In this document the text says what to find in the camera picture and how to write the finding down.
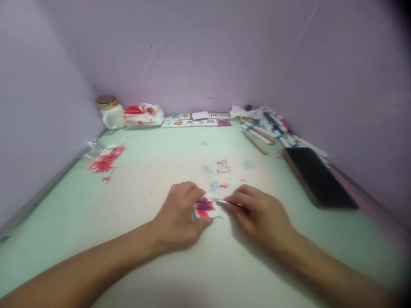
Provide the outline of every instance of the paper with red ink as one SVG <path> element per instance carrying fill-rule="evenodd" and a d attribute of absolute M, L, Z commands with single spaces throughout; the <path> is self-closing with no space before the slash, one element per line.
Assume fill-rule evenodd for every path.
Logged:
<path fill-rule="evenodd" d="M 209 192 L 208 194 L 205 194 L 204 197 L 197 200 L 196 205 L 194 206 L 196 219 L 201 217 L 216 218 L 220 216 L 217 203 L 211 199 L 213 197 L 214 195 Z"/>

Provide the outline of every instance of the lavender wall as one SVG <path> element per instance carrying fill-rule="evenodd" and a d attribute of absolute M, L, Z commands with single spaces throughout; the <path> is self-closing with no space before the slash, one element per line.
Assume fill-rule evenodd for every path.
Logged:
<path fill-rule="evenodd" d="M 35 0 L 0 2 L 0 227 L 103 130 Z"/>
<path fill-rule="evenodd" d="M 101 92 L 183 113 L 269 102 L 317 0 L 45 3 Z"/>
<path fill-rule="evenodd" d="M 271 106 L 411 225 L 411 56 L 403 27 L 387 1 L 322 1 Z"/>

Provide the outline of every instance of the written chinese character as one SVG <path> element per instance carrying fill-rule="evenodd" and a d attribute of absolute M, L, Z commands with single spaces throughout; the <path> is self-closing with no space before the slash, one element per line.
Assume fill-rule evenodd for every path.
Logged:
<path fill-rule="evenodd" d="M 231 171 L 230 167 L 227 165 L 227 160 L 217 161 L 217 167 L 217 173 L 219 174 Z"/>
<path fill-rule="evenodd" d="M 210 167 L 208 167 L 207 165 L 202 165 L 201 168 L 203 169 L 204 174 L 207 174 L 208 177 L 210 177 L 211 174 L 216 175 L 213 171 L 211 171 Z"/>
<path fill-rule="evenodd" d="M 218 190 L 218 182 L 217 181 L 214 181 L 214 182 L 210 183 L 210 190 L 212 192 Z"/>
<path fill-rule="evenodd" d="M 254 168 L 254 162 L 251 160 L 245 160 L 243 161 L 243 163 L 244 163 L 244 169 Z"/>

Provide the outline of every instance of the wooden pencil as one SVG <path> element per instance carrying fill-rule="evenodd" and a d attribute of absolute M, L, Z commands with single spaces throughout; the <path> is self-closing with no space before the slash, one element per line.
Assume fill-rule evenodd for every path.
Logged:
<path fill-rule="evenodd" d="M 268 155 L 268 151 L 266 149 L 264 149 L 260 144 L 258 144 L 258 142 L 249 134 L 246 133 L 245 131 L 243 131 L 244 136 L 257 148 L 260 150 L 261 153 L 263 153 L 264 155 Z"/>

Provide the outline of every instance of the right hand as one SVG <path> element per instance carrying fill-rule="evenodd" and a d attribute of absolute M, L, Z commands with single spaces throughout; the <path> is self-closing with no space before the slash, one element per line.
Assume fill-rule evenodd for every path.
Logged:
<path fill-rule="evenodd" d="M 251 214 L 247 214 L 234 204 L 226 205 L 241 229 L 272 253 L 280 252 L 292 244 L 294 236 L 298 234 L 281 202 L 259 189 L 241 185 L 225 200 L 245 205 L 251 210 Z"/>

